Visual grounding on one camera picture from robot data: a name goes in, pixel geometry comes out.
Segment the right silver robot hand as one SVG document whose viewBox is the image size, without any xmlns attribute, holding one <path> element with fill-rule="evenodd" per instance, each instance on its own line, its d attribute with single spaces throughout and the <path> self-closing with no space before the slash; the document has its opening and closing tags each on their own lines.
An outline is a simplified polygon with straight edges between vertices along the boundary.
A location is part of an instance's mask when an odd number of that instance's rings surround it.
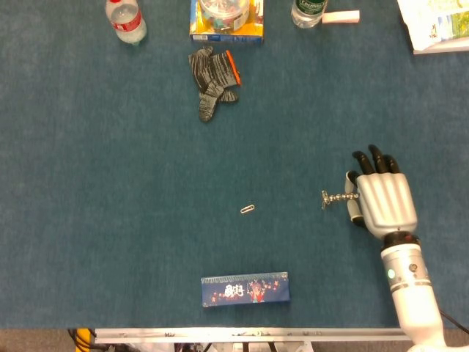
<svg viewBox="0 0 469 352">
<path fill-rule="evenodd" d="M 345 191 L 358 195 L 347 201 L 350 221 L 380 240 L 394 233 L 413 234 L 418 218 L 405 174 L 377 146 L 369 145 L 369 152 L 353 152 L 361 172 L 346 173 Z"/>
</svg>

